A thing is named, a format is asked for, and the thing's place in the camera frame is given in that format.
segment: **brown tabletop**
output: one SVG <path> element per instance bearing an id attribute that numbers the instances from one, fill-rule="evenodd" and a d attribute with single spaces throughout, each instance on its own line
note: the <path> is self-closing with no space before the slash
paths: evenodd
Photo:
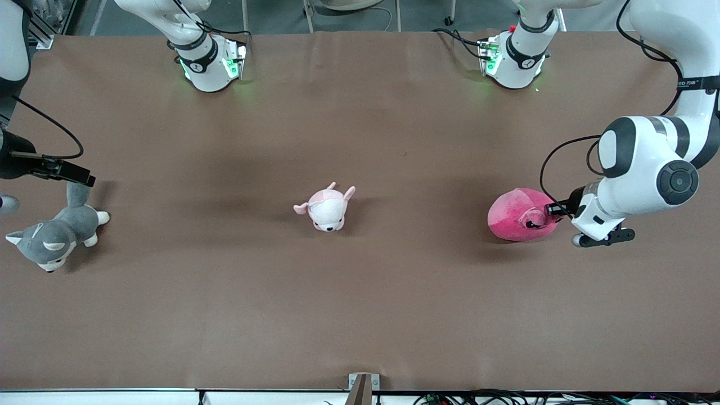
<path id="1" fill-rule="evenodd" d="M 537 188 L 562 141 L 652 115 L 674 73 L 615 33 L 562 33 L 527 89 L 480 76 L 431 33 L 257 37 L 246 80 L 203 94 L 163 37 L 58 37 L 22 96 L 80 137 L 112 221 L 53 274 L 0 244 L 0 386 L 714 391 L 720 381 L 720 166 L 635 241 L 505 244 L 492 201 Z M 10 127 L 71 153 L 18 107 Z M 593 180 L 589 143 L 548 166 L 557 197 Z M 354 185 L 347 225 L 302 203 Z M 3 181 L 52 218 L 64 184 Z"/>

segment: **plush toy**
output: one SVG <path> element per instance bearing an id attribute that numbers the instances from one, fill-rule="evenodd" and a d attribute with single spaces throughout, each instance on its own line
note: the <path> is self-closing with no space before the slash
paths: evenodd
<path id="1" fill-rule="evenodd" d="M 20 201 L 17 198 L 7 194 L 0 194 L 0 214 L 12 214 L 18 208 L 20 208 Z"/>
<path id="2" fill-rule="evenodd" d="M 295 212 L 300 215 L 308 214 L 315 229 L 319 231 L 340 231 L 345 225 L 345 211 L 348 209 L 350 197 L 355 194 L 355 187 L 350 187 L 345 195 L 333 190 L 334 188 L 335 182 L 313 194 L 304 204 L 295 205 Z"/>
<path id="3" fill-rule="evenodd" d="M 68 182 L 67 195 L 68 206 L 51 221 L 5 236 L 26 258 L 46 272 L 53 272 L 65 264 L 65 259 L 78 244 L 94 246 L 97 243 L 95 230 L 110 221 L 108 213 L 85 205 L 90 196 L 89 187 Z"/>
<path id="4" fill-rule="evenodd" d="M 527 242 L 551 233 L 559 216 L 547 215 L 545 205 L 552 203 L 543 192 L 516 188 L 501 195 L 487 213 L 490 230 L 500 239 Z"/>

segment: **pink plush toy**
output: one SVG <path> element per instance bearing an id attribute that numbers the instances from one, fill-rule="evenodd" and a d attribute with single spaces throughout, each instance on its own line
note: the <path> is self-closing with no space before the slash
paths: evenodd
<path id="1" fill-rule="evenodd" d="M 345 211 L 348 209 L 350 197 L 355 194 L 355 187 L 350 187 L 345 195 L 333 188 L 335 182 L 313 194 L 308 202 L 293 207 L 300 215 L 308 214 L 315 229 L 319 231 L 340 231 L 345 225 Z"/>
<path id="2" fill-rule="evenodd" d="M 490 230 L 500 239 L 527 242 L 551 233 L 560 217 L 547 215 L 545 205 L 552 203 L 543 192 L 516 188 L 501 195 L 487 213 Z"/>

